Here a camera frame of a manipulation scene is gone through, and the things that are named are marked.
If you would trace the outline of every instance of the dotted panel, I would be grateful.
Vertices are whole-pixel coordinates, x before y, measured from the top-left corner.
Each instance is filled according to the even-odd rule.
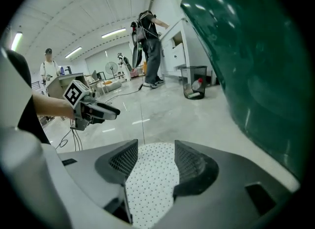
[[[181,146],[177,146],[176,151],[177,167],[180,172],[180,183],[198,176],[204,167],[203,160]]]
[[[109,161],[109,164],[116,170],[123,173],[126,178],[129,177],[135,163],[137,162],[137,155],[138,155],[138,145],[135,144],[127,151],[123,153],[119,153],[112,157]]]
[[[175,146],[170,143],[138,148],[138,161],[126,182],[133,226],[151,228],[172,207],[173,189],[179,184],[174,155]]]

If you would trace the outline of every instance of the white shirt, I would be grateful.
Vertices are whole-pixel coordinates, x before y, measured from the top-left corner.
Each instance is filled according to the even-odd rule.
[[[46,76],[46,87],[58,76],[58,74],[59,74],[59,67],[58,67],[58,64],[56,62],[45,61],[45,68],[44,68],[44,64],[41,63],[40,75]]]

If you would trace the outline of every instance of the standing fan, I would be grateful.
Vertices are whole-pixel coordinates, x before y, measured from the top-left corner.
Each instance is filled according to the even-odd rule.
[[[118,65],[114,62],[109,62],[105,65],[105,71],[108,74],[113,74],[114,79],[115,79],[114,73],[116,73],[117,70],[118,70]]]

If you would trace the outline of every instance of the dark green cover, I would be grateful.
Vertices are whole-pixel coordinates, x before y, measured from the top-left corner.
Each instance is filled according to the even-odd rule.
[[[301,179],[311,149],[314,80],[310,55],[281,4],[182,0],[181,8],[207,52],[234,121]]]

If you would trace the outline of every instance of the sneaker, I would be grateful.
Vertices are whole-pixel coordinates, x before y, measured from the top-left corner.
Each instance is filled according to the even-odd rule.
[[[152,89],[155,89],[155,88],[158,87],[156,84],[147,83],[147,82],[144,82],[144,83],[143,83],[143,86],[145,86],[145,87],[151,87]]]
[[[161,83],[164,83],[164,80],[157,77],[157,81],[156,81],[156,84],[161,84]]]

